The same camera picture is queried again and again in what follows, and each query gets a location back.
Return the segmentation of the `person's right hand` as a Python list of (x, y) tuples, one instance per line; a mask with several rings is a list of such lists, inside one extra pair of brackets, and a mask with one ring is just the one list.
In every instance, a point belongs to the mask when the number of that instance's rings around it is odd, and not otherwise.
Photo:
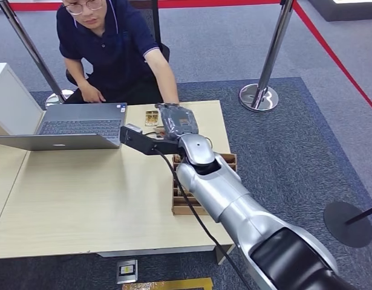
[(103, 103), (106, 99), (97, 88), (91, 85), (88, 81), (79, 84), (79, 89), (83, 100), (86, 103)]

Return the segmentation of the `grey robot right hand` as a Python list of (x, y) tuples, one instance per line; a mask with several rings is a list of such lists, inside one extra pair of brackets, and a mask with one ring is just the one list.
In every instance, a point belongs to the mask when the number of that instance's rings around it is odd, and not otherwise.
[(177, 140), (184, 134), (198, 134), (193, 111), (175, 103), (156, 103), (164, 128), (164, 138)]

